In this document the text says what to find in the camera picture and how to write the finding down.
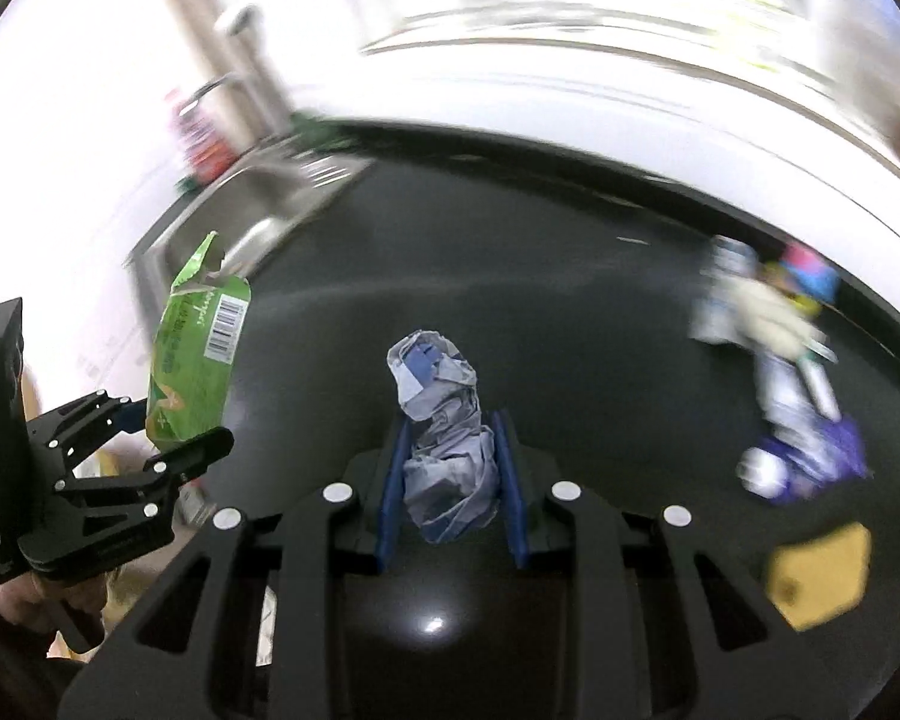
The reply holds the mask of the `person's left hand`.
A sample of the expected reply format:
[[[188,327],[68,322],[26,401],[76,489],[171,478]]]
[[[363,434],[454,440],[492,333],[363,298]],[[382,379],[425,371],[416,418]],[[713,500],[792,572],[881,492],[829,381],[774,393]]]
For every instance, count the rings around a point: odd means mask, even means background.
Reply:
[[[14,626],[49,634],[56,631],[50,610],[56,603],[100,619],[107,605],[107,577],[99,575],[74,585],[52,582],[29,572],[0,585],[0,616]]]

